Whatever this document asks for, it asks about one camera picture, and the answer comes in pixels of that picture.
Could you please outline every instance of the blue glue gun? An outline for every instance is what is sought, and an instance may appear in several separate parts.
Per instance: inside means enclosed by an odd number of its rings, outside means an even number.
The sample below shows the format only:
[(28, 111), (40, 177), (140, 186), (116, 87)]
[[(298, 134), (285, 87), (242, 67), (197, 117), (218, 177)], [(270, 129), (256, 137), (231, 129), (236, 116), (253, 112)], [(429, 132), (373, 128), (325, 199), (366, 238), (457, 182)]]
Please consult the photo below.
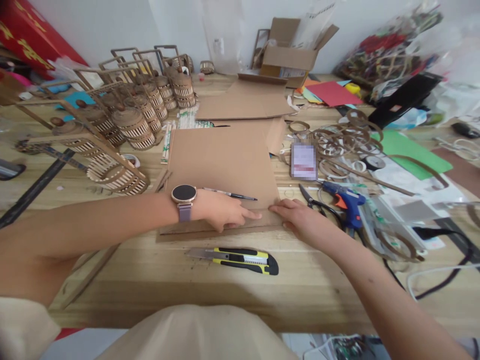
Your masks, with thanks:
[(362, 219), (360, 218), (359, 206), (365, 204), (365, 196), (329, 181), (323, 182), (323, 189), (337, 198), (336, 206), (345, 210), (345, 226), (350, 229), (360, 229)]

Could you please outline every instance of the utility knife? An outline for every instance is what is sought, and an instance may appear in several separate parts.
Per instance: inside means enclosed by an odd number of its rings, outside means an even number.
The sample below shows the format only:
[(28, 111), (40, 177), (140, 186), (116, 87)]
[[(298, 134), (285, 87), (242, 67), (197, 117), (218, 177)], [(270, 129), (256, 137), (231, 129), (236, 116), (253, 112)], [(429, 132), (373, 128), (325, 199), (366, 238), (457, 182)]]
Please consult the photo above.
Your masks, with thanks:
[(279, 274), (277, 261), (266, 252), (242, 248), (193, 247), (186, 255), (192, 258), (208, 259), (216, 264), (233, 268), (248, 269), (260, 274)]

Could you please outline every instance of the watch face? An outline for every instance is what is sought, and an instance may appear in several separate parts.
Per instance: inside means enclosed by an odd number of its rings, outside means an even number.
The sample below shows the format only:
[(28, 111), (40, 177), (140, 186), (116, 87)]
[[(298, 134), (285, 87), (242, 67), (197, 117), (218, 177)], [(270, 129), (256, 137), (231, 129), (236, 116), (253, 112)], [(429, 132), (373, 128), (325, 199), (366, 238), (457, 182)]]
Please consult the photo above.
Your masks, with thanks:
[(191, 201), (197, 196), (197, 189), (190, 185), (179, 185), (173, 189), (171, 196), (181, 202)]

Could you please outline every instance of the hand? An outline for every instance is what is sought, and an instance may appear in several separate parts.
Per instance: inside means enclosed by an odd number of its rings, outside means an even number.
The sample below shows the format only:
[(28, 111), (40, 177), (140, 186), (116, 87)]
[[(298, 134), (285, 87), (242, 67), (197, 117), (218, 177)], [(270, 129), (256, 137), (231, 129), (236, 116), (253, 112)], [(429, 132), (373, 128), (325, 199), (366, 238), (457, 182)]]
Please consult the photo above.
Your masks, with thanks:
[(283, 199), (268, 209), (286, 220), (283, 227), (298, 239), (327, 255), (331, 255), (340, 238), (348, 238), (333, 222), (300, 200)]
[(242, 207), (239, 199), (203, 189), (197, 190), (192, 207), (193, 220), (204, 219), (219, 233), (224, 230), (225, 225), (232, 229), (244, 225), (245, 219), (261, 218), (262, 214)]

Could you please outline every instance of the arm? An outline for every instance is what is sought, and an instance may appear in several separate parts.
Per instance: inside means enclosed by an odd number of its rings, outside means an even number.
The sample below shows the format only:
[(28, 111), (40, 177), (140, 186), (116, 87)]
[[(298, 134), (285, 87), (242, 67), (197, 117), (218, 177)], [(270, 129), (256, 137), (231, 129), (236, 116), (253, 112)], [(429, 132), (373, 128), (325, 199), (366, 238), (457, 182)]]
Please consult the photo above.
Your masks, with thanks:
[(392, 359), (471, 359), (430, 315), (403, 291), (373, 254), (299, 200), (270, 210), (305, 243), (324, 252), (355, 289)]
[[(217, 231), (259, 219), (241, 201), (199, 189), (192, 220)], [(0, 230), (0, 297), (50, 305), (78, 258), (136, 235), (178, 223), (170, 194), (148, 193), (58, 207)]]

